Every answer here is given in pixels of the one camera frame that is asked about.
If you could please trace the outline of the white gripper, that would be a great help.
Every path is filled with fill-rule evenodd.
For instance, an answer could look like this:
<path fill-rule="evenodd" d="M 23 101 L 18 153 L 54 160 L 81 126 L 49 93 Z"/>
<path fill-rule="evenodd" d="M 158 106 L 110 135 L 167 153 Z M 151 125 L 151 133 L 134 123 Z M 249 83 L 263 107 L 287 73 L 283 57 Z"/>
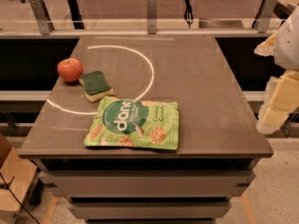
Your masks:
<path fill-rule="evenodd" d="M 278 33 L 266 38 L 254 53 L 264 57 L 274 55 L 277 65 L 296 70 L 270 77 L 266 84 L 256 128 L 259 133 L 271 134 L 299 107 L 299 7 L 284 21 Z"/>

